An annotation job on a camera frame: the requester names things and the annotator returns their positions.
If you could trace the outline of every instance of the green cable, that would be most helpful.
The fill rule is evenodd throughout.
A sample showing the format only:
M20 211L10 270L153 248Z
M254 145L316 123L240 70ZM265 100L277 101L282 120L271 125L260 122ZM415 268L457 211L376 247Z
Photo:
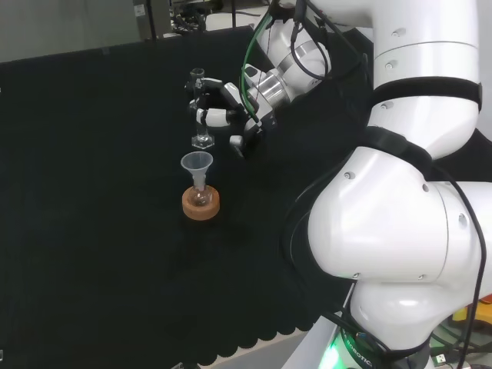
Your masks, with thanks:
M243 62L243 68L241 70L241 93L244 97L244 102L245 102L245 108L248 110L249 114L251 117L255 117L256 114L254 113L254 109L251 106L251 103L248 100L248 95L246 94L246 88L244 87L244 73L246 69L246 64L248 63L248 58L251 53L251 50L253 49L253 45L256 42L256 39L260 35L260 32L263 31L263 27L270 21L271 16L269 15L268 17L265 17L260 25L256 28L256 31L254 31L253 38L251 39L249 45L248 45L248 50L246 51L246 56L244 57L244 62Z

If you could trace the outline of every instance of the wall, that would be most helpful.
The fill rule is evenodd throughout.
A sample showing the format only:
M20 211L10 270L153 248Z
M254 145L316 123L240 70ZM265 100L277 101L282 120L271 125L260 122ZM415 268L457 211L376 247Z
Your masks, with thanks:
M492 140L492 1L478 0L477 3L480 22L480 80L484 89L478 129Z
M139 40L132 0L0 0L0 62Z

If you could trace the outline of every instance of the table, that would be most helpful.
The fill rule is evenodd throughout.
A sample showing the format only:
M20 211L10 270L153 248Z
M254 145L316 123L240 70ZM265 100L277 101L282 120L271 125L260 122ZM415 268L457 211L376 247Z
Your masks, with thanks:
M360 76L343 84L350 114L323 84L278 112L250 161L216 133L208 183L221 211L208 223L181 212L194 129L184 83L196 67L237 81L250 37L238 28L0 65L3 367L210 364L343 302L349 283L318 270L314 295L333 304L299 298L277 245L291 202L364 127ZM268 68L258 50L251 62ZM491 161L475 134L443 166L492 181Z

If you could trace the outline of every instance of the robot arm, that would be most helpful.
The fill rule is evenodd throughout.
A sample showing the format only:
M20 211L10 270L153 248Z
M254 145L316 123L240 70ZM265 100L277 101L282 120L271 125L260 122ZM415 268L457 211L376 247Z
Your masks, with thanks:
M244 125L243 135L231 136L230 139L232 148L240 156L247 156L262 139L264 133L275 127L275 109L292 103L297 97L307 94L321 82L306 75L294 62L290 50L293 28L292 19L286 22L279 19L272 22L270 27L259 36L258 43L274 68L263 72L253 65L246 67L245 81L250 87L247 92L248 99L254 106L259 123L248 118L239 97L239 90L230 82L224 84L213 78L205 78L204 92L207 98L199 104L193 104L194 100L190 102L190 107L197 106L195 111L190 111L190 114L198 124L207 125L209 128L223 128L234 123ZM295 51L300 63L313 73L322 76L326 70L331 70L331 65L326 48L320 45L320 49L325 58L305 30L298 33ZM188 83L185 88L192 96L192 86ZM211 108L218 101L220 105L225 101L228 108Z
M376 103L368 127L404 138L433 160L468 141L480 109L474 0L312 3L333 22L374 28ZM492 184L460 186L492 245ZM354 151L316 200L308 236L322 269L358 280L351 313L393 350L423 344L473 300L480 247L460 196L383 148ZM490 293L487 262L480 296Z

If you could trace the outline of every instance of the yellow object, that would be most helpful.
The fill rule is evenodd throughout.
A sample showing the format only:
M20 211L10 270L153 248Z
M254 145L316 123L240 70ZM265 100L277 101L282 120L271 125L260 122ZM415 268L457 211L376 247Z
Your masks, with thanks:
M458 310L453 314L453 321L466 321L467 313L467 307ZM484 304L483 302L479 302L477 306L477 314L475 315L475 321L483 321L484 323L492 325L492 304Z

